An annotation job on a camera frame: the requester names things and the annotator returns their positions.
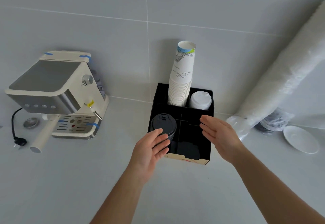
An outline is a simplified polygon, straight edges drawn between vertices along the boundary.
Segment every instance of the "person's left hand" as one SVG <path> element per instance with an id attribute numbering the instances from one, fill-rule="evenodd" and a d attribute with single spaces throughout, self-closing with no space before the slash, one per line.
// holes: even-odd
<path id="1" fill-rule="evenodd" d="M 168 138 L 167 134 L 158 136 L 162 132 L 162 128 L 148 132 L 133 149 L 128 168 L 135 171 L 144 183 L 152 176 L 156 163 L 168 152 L 165 147 L 169 145 L 170 140 L 165 140 Z"/>

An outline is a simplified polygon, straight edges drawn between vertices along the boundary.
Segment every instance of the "cream-colored coffee machine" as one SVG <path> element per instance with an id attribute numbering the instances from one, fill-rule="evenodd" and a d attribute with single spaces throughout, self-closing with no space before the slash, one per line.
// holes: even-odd
<path id="1" fill-rule="evenodd" d="M 40 153 L 51 135 L 64 139 L 96 135 L 109 98 L 94 79 L 90 57 L 85 52 L 49 51 L 5 91 L 27 112 L 48 114 L 30 147 L 33 152 Z"/>

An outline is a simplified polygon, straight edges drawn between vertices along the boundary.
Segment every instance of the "stack of plastic cups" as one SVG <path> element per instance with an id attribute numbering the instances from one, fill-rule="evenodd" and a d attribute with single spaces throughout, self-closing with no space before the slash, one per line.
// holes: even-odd
<path id="1" fill-rule="evenodd" d="M 168 104 L 184 107 L 192 84 L 196 45 L 189 41 L 178 43 L 176 58 L 169 77 Z"/>

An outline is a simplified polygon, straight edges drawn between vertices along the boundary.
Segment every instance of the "yellow tag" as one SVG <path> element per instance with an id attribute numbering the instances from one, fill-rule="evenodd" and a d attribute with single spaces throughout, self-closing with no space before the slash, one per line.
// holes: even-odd
<path id="1" fill-rule="evenodd" d="M 91 100 L 91 102 L 87 104 L 87 107 L 91 107 L 94 103 L 94 100 Z"/>

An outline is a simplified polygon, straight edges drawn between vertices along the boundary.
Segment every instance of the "steam knob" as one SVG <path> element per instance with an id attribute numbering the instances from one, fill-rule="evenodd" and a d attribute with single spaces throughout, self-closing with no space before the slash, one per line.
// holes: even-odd
<path id="1" fill-rule="evenodd" d="M 94 82 L 94 78 L 91 75 L 85 74 L 82 77 L 82 83 L 83 85 L 91 85 Z"/>

